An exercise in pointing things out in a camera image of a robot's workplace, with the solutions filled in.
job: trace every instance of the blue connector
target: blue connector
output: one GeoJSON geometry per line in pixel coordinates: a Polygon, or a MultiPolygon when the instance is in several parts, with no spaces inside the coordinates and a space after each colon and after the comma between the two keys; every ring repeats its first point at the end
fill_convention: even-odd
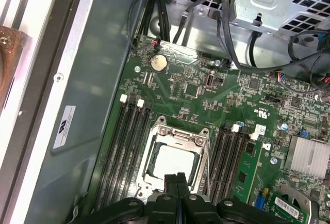
{"type": "Polygon", "coordinates": [[[265,198],[263,198],[261,195],[258,195],[256,198],[256,204],[255,207],[257,209],[263,210],[263,206],[265,205],[265,198]]]}

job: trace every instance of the wire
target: wire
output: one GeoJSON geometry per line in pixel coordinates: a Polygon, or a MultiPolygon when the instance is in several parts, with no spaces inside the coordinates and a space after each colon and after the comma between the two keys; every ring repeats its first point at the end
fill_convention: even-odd
{"type": "Polygon", "coordinates": [[[128,11],[128,18],[127,18],[127,36],[128,36],[128,41],[130,43],[130,46],[134,49],[134,50],[143,50],[143,49],[146,49],[151,45],[151,43],[148,43],[146,45],[143,45],[141,47],[137,47],[134,45],[133,41],[132,41],[132,35],[131,35],[131,30],[130,30],[130,22],[131,22],[131,17],[132,17],[132,13],[133,13],[133,10],[134,10],[134,7],[135,5],[139,2],[140,0],[135,0],[132,2],[132,4],[130,5],[129,7],[129,11],[128,11]]]}
{"type": "Polygon", "coordinates": [[[146,4],[146,8],[142,17],[141,25],[139,27],[138,34],[143,34],[145,36],[148,35],[149,31],[149,26],[150,26],[150,21],[151,17],[154,12],[154,7],[156,4],[156,0],[148,0],[146,4]]]}
{"type": "Polygon", "coordinates": [[[299,65],[301,63],[304,63],[306,61],[311,60],[314,57],[320,56],[324,54],[325,52],[329,50],[321,50],[316,53],[313,53],[311,55],[308,55],[299,61],[294,61],[289,64],[276,66],[276,67],[268,67],[268,68],[252,68],[247,66],[242,66],[237,58],[235,48],[233,45],[232,35],[230,33],[230,24],[229,24],[229,0],[222,0],[222,14],[223,14],[223,31],[224,31],[224,37],[225,37],[225,44],[227,46],[227,49],[229,51],[229,55],[231,56],[235,66],[241,70],[242,72],[248,72],[248,73],[261,73],[261,72],[270,72],[270,71],[281,71],[284,68],[293,67],[295,65],[299,65]]]}
{"type": "MultiPolygon", "coordinates": [[[[295,53],[293,49],[293,44],[296,39],[298,39],[299,36],[302,35],[322,35],[322,34],[327,34],[326,31],[323,30],[305,30],[303,32],[300,32],[299,34],[296,34],[295,36],[291,37],[289,44],[288,44],[288,54],[291,58],[292,61],[298,61],[300,60],[297,54],[295,53]]],[[[310,74],[310,69],[307,65],[304,63],[299,65],[301,68],[303,68],[308,74],[310,74]]]]}
{"type": "Polygon", "coordinates": [[[250,58],[250,63],[252,67],[257,67],[256,65],[256,61],[254,59],[254,46],[256,44],[256,41],[259,37],[261,37],[262,33],[257,32],[257,31],[253,31],[251,34],[251,42],[250,42],[250,46],[249,46],[249,58],[250,58]]]}
{"type": "MultiPolygon", "coordinates": [[[[218,14],[220,15],[220,12],[219,11],[215,11],[214,12],[214,15],[217,15],[217,12],[218,14]]],[[[221,37],[221,34],[220,34],[220,29],[221,29],[221,20],[219,20],[219,22],[217,22],[217,39],[218,39],[218,43],[221,47],[221,49],[227,53],[229,55],[229,52],[227,50],[227,47],[225,46],[223,40],[222,40],[222,37],[221,37]]]]}
{"type": "MultiPolygon", "coordinates": [[[[187,9],[186,9],[186,12],[189,13],[190,11],[192,11],[196,6],[204,3],[205,1],[207,0],[196,0],[194,3],[192,3],[187,9]]],[[[185,24],[186,24],[186,21],[187,21],[187,16],[182,16],[181,17],[181,20],[180,20],[180,24],[179,24],[179,27],[178,27],[178,31],[177,33],[175,34],[174,36],[174,39],[173,39],[173,43],[176,44],[181,36],[181,33],[182,31],[184,30],[184,27],[185,27],[185,24]]]]}
{"type": "Polygon", "coordinates": [[[279,84],[284,87],[285,89],[297,93],[297,94],[309,94],[309,93],[314,93],[319,91],[318,89],[314,89],[314,90],[309,90],[309,91],[297,91],[295,89],[292,89],[291,87],[285,85],[284,83],[284,78],[285,78],[285,74],[284,73],[278,73],[277,74],[277,81],[279,82],[279,84]]]}
{"type": "Polygon", "coordinates": [[[320,59],[321,59],[321,56],[319,56],[319,57],[314,61],[313,65],[311,66],[311,69],[310,69],[310,76],[309,76],[309,81],[310,81],[311,85],[314,86],[316,89],[318,89],[318,90],[320,90],[320,91],[322,91],[322,92],[325,92],[325,93],[330,93],[330,90],[318,86],[317,84],[315,84],[315,83],[313,82],[313,79],[312,79],[312,78],[313,78],[313,70],[314,70],[314,68],[316,67],[316,65],[319,63],[320,59]]]}
{"type": "Polygon", "coordinates": [[[170,23],[166,9],[165,0],[157,0],[160,37],[162,40],[170,41],[170,23]]]}

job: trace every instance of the motherboard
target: motherboard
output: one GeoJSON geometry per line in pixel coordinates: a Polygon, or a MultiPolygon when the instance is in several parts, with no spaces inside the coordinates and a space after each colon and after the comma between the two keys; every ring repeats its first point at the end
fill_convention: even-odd
{"type": "Polygon", "coordinates": [[[330,105],[316,94],[168,42],[130,51],[84,211],[146,201],[165,174],[184,172],[213,204],[231,197],[293,223],[330,221],[330,105]]]}

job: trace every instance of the ram slot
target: ram slot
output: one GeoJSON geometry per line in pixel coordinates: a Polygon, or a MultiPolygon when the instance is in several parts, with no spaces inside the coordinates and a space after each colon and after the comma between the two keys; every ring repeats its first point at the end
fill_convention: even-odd
{"type": "Polygon", "coordinates": [[[226,159],[226,155],[229,150],[229,141],[230,134],[223,133],[223,135],[218,139],[217,142],[220,143],[219,150],[214,154],[214,170],[210,172],[211,174],[211,182],[210,182],[210,199],[213,200],[215,198],[215,194],[219,185],[219,179],[221,177],[221,173],[224,169],[224,163],[226,159]]]}
{"type": "Polygon", "coordinates": [[[127,194],[129,191],[129,186],[133,180],[134,172],[135,172],[136,168],[138,168],[137,162],[138,162],[138,158],[140,155],[140,150],[141,150],[142,146],[144,145],[143,141],[144,141],[145,131],[147,128],[149,117],[150,117],[150,111],[151,111],[151,109],[146,108],[143,113],[143,120],[142,120],[141,128],[139,129],[139,134],[137,135],[136,142],[134,142],[134,147],[133,147],[133,151],[132,151],[133,156],[131,158],[131,163],[130,163],[130,166],[127,168],[127,179],[124,184],[122,197],[121,197],[122,199],[127,197],[127,194]]]}
{"type": "Polygon", "coordinates": [[[218,178],[219,182],[218,182],[218,186],[217,186],[217,193],[216,193],[215,201],[221,200],[224,196],[224,192],[225,192],[225,189],[226,189],[227,183],[228,183],[230,170],[233,167],[232,160],[233,160],[233,156],[235,153],[235,147],[237,144],[237,140],[238,140],[238,134],[232,134],[231,138],[230,138],[230,142],[228,144],[227,152],[224,154],[225,161],[221,165],[222,169],[221,169],[220,177],[218,178]]]}
{"type": "Polygon", "coordinates": [[[126,119],[123,129],[120,130],[119,139],[116,140],[116,144],[117,144],[117,149],[115,151],[116,154],[114,156],[113,163],[111,163],[111,165],[109,166],[111,168],[111,170],[110,170],[110,174],[109,174],[109,181],[108,181],[105,193],[104,193],[103,207],[106,207],[109,204],[108,201],[109,201],[109,197],[110,197],[110,192],[113,189],[113,187],[115,187],[114,183],[116,181],[116,177],[119,174],[122,153],[123,153],[123,149],[125,146],[125,141],[129,134],[128,131],[132,124],[132,118],[134,118],[136,116],[136,109],[134,108],[134,104],[129,104],[128,108],[129,108],[128,112],[130,115],[126,119]]]}
{"type": "Polygon", "coordinates": [[[125,144],[125,147],[122,152],[122,158],[120,166],[118,167],[118,177],[115,178],[113,185],[113,191],[109,194],[109,203],[114,203],[117,201],[118,198],[120,198],[120,189],[122,187],[122,183],[124,181],[124,176],[126,173],[126,168],[129,166],[129,161],[132,156],[132,148],[134,144],[134,140],[137,133],[137,128],[139,126],[140,120],[141,120],[141,109],[136,109],[135,115],[132,118],[131,124],[129,126],[129,130],[127,130],[127,136],[122,143],[125,144]]]}
{"type": "Polygon", "coordinates": [[[109,184],[110,180],[113,176],[113,164],[116,161],[116,157],[118,155],[119,151],[119,146],[120,146],[120,140],[123,137],[123,130],[127,127],[127,124],[130,123],[131,117],[133,115],[133,104],[128,104],[126,110],[125,110],[125,115],[123,119],[119,120],[120,126],[119,129],[115,130],[111,139],[111,147],[109,149],[110,153],[107,156],[107,162],[106,162],[106,175],[104,180],[102,181],[101,184],[101,191],[100,191],[100,197],[98,198],[98,205],[97,205],[97,210],[101,209],[102,207],[106,206],[106,199],[107,199],[107,194],[109,192],[109,184]]]}
{"type": "Polygon", "coordinates": [[[243,151],[245,150],[246,146],[246,139],[242,136],[238,138],[236,141],[236,146],[234,148],[234,156],[231,158],[232,164],[230,165],[230,173],[227,178],[227,183],[226,183],[226,189],[224,192],[224,195],[221,196],[221,198],[227,198],[230,197],[232,190],[233,190],[233,185],[235,182],[237,170],[239,168],[240,162],[243,157],[243,151]]]}
{"type": "Polygon", "coordinates": [[[113,150],[115,148],[115,140],[117,140],[116,136],[119,135],[119,131],[121,126],[123,125],[125,119],[127,118],[127,112],[126,112],[126,104],[122,104],[119,110],[119,114],[117,116],[117,122],[116,126],[114,128],[114,133],[110,142],[109,149],[106,154],[106,162],[103,166],[102,174],[101,174],[101,179],[98,185],[98,189],[96,192],[96,198],[95,198],[95,208],[98,210],[101,207],[102,203],[102,198],[104,196],[104,187],[105,187],[105,182],[108,180],[108,164],[110,162],[109,158],[113,155],[113,150]]]}

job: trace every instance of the dimm slot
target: dimm slot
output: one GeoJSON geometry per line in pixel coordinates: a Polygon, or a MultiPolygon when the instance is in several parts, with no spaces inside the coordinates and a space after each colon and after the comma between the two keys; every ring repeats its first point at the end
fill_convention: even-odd
{"type": "Polygon", "coordinates": [[[240,136],[236,141],[236,146],[234,148],[235,153],[231,157],[232,164],[229,167],[230,171],[229,171],[229,176],[227,178],[226,190],[224,192],[224,195],[221,196],[223,198],[230,197],[230,194],[232,193],[235,176],[237,174],[237,169],[239,167],[242,158],[243,145],[244,145],[244,138],[240,136]]]}
{"type": "Polygon", "coordinates": [[[229,133],[224,133],[221,142],[220,149],[215,156],[217,157],[215,161],[215,168],[212,173],[212,180],[211,180],[211,200],[212,202],[216,201],[216,194],[217,194],[217,188],[219,188],[219,179],[221,179],[221,174],[223,172],[223,169],[225,168],[225,160],[226,160],[226,155],[228,154],[229,148],[230,148],[230,141],[231,134],[229,133]]]}
{"type": "Polygon", "coordinates": [[[146,108],[145,111],[144,111],[144,118],[143,118],[143,121],[142,121],[141,129],[139,130],[140,134],[139,134],[138,139],[135,142],[135,146],[133,148],[133,157],[131,159],[131,164],[130,164],[130,167],[129,167],[128,172],[127,172],[127,179],[126,179],[125,184],[124,184],[122,198],[127,197],[127,194],[128,194],[128,191],[129,191],[129,185],[130,185],[130,183],[133,179],[134,170],[135,170],[135,167],[136,167],[136,164],[137,164],[137,160],[139,158],[139,153],[140,153],[140,150],[143,146],[143,138],[144,138],[145,130],[147,128],[147,124],[148,124],[148,121],[149,121],[150,111],[151,110],[149,108],[146,108]]]}
{"type": "Polygon", "coordinates": [[[109,164],[109,168],[111,168],[111,171],[110,171],[110,174],[108,176],[108,181],[107,181],[106,189],[105,189],[105,192],[104,192],[104,198],[103,198],[103,201],[102,201],[102,207],[106,207],[108,205],[109,193],[110,193],[111,188],[113,187],[113,182],[115,180],[115,177],[116,177],[116,174],[117,174],[117,171],[118,171],[118,163],[120,162],[120,158],[121,158],[121,155],[122,155],[122,150],[123,150],[123,147],[124,147],[124,142],[122,142],[122,141],[126,140],[126,136],[128,134],[127,131],[128,131],[129,126],[131,124],[132,116],[133,116],[134,113],[135,113],[134,104],[129,104],[128,105],[128,113],[127,113],[128,117],[125,120],[123,128],[119,131],[120,132],[119,133],[119,139],[114,141],[115,144],[117,144],[118,146],[117,146],[117,149],[115,151],[115,157],[114,157],[113,163],[109,164]]]}
{"type": "Polygon", "coordinates": [[[220,170],[220,177],[217,187],[217,193],[216,193],[216,201],[222,199],[222,196],[224,195],[224,191],[227,184],[227,178],[228,174],[230,173],[230,165],[232,163],[232,155],[234,153],[234,148],[236,146],[237,141],[237,134],[234,134],[231,136],[230,142],[228,144],[227,152],[224,154],[225,160],[222,165],[222,169],[220,170]]]}
{"type": "Polygon", "coordinates": [[[117,116],[117,122],[116,122],[116,126],[114,128],[114,133],[113,133],[113,136],[112,136],[112,139],[111,139],[111,142],[110,142],[110,146],[109,146],[109,149],[107,151],[107,154],[106,154],[106,161],[104,163],[104,166],[103,166],[103,170],[102,170],[102,174],[101,174],[101,179],[100,179],[100,183],[98,185],[98,189],[97,189],[97,192],[96,192],[96,198],[95,198],[95,208],[98,210],[100,208],[100,206],[98,205],[99,203],[101,203],[101,193],[103,191],[103,186],[104,186],[104,183],[106,181],[106,174],[107,174],[107,165],[109,163],[109,157],[111,156],[112,152],[113,152],[113,149],[114,149],[114,140],[115,137],[117,136],[117,134],[119,133],[119,130],[120,130],[120,127],[121,125],[123,124],[126,114],[126,104],[123,104],[120,108],[120,111],[119,111],[119,114],[117,116]]]}
{"type": "Polygon", "coordinates": [[[124,180],[126,168],[129,166],[128,162],[129,162],[130,155],[132,153],[132,147],[134,144],[137,127],[139,126],[139,123],[140,123],[141,113],[142,113],[142,111],[140,109],[137,109],[135,111],[135,116],[132,119],[132,122],[130,125],[130,130],[127,131],[127,133],[129,134],[127,136],[128,139],[126,139],[125,141],[122,141],[122,143],[125,143],[126,146],[123,150],[123,159],[122,159],[122,163],[119,167],[119,175],[113,184],[114,190],[112,193],[110,193],[110,195],[112,195],[112,197],[110,197],[110,203],[116,202],[116,200],[118,198],[118,195],[119,195],[119,192],[120,192],[120,189],[122,186],[122,182],[124,180]]]}

